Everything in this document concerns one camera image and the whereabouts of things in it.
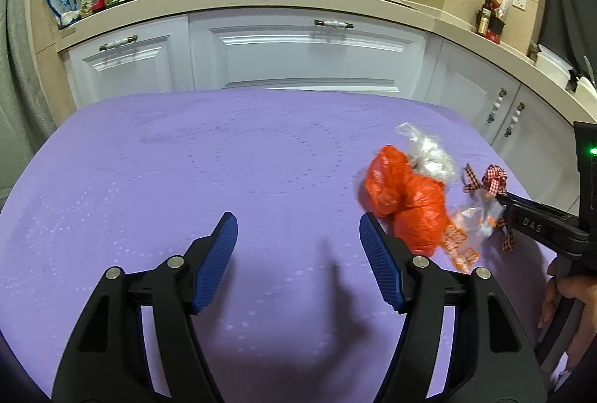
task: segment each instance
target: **ribbon bow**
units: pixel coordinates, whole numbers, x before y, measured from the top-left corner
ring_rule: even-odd
[[[465,166],[465,174],[471,180],[471,182],[465,184],[463,188],[465,193],[472,193],[477,189],[487,189],[489,194],[495,196],[496,194],[503,194],[506,192],[506,181],[508,179],[508,174],[506,174],[504,169],[497,165],[491,164],[487,168],[483,176],[482,183],[479,182],[479,179],[469,164]],[[497,221],[496,227],[506,228],[506,239],[501,244],[501,250],[504,253],[514,250],[514,232],[507,224],[503,216]]]

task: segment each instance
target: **cabinet handle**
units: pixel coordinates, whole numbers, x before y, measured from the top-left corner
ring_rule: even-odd
[[[512,129],[514,129],[514,127],[518,123],[518,118],[520,117],[523,110],[524,110],[524,103],[521,102],[520,105],[518,105],[518,108],[516,109],[516,111],[514,112],[512,119],[510,120],[510,125],[508,125],[508,128],[506,129],[506,133],[504,134],[504,137],[509,137],[512,135]]]
[[[491,111],[489,113],[489,116],[487,118],[487,123],[490,124],[491,122],[493,122],[496,119],[496,113],[497,111],[500,109],[501,107],[501,102],[504,100],[504,97],[508,94],[508,92],[506,90],[504,90],[503,88],[500,90],[500,92],[497,94],[497,100],[496,102],[493,104]]]
[[[354,29],[354,24],[351,24],[350,22],[321,21],[316,19],[315,25],[321,25],[323,27],[333,27],[334,29]]]
[[[135,43],[135,42],[137,42],[137,39],[139,39],[138,35],[133,34],[133,35],[128,36],[125,39],[119,39],[118,41],[114,41],[112,43],[102,44],[100,46],[100,53],[102,51],[107,51],[108,49],[115,49],[117,47],[124,46],[125,44]]]

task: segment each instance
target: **purple tablecloth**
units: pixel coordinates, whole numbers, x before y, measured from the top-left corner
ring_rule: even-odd
[[[48,140],[0,215],[0,330],[51,391],[91,290],[112,265],[152,269],[211,233],[229,210],[239,238],[214,303],[196,318],[227,403],[373,401],[403,317],[381,298],[359,242],[359,186],[412,122],[440,136],[460,167],[504,165],[450,110],[355,94],[235,89],[135,95],[73,115]],[[508,188],[525,196],[510,174]],[[449,186],[448,207],[467,200]],[[481,265],[534,336],[550,252],[500,236]],[[449,268],[441,250],[434,260]],[[446,311],[431,393],[443,388]],[[151,313],[144,311],[145,319]],[[151,372],[167,392],[151,327]]]

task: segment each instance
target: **cabinet door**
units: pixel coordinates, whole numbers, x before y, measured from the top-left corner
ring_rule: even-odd
[[[523,103],[518,122],[510,119]],[[569,210],[580,193],[572,126],[539,96],[521,86],[492,147],[532,200]]]
[[[348,14],[252,8],[195,13],[190,35],[198,89],[263,86],[411,98],[427,34]]]
[[[100,51],[103,44],[134,35],[135,42]],[[73,47],[68,55],[78,107],[134,93],[194,89],[187,16],[119,29]]]
[[[425,101],[458,112],[491,143],[519,86],[516,79],[496,66],[444,40]],[[488,121],[494,103],[500,108]]]

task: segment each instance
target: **finger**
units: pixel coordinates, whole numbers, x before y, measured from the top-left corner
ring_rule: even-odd
[[[553,299],[556,298],[556,295],[556,279],[550,278],[550,280],[547,282],[547,288],[545,289],[545,300],[541,304],[541,317],[539,319],[538,325],[540,329],[549,324],[551,322],[551,319],[553,319],[553,314],[555,313]]]
[[[541,319],[539,320],[539,328],[544,328],[553,319],[555,307],[552,302],[543,302],[541,304]]]
[[[566,369],[574,369],[593,342],[593,338],[597,334],[597,328],[593,324],[594,317],[594,311],[589,306],[585,306],[578,332],[572,338],[566,351],[568,354]]]
[[[556,275],[556,266],[557,266],[556,260],[557,259],[553,259],[551,261],[551,263],[549,264],[549,266],[547,267],[547,274],[551,275],[552,277],[555,277],[555,275]]]
[[[556,295],[557,295],[556,279],[552,277],[547,282],[547,288],[545,289],[545,301],[553,302],[553,299],[556,298]]]
[[[567,299],[579,299],[589,306],[597,305],[597,278],[576,275],[562,278],[557,290]]]

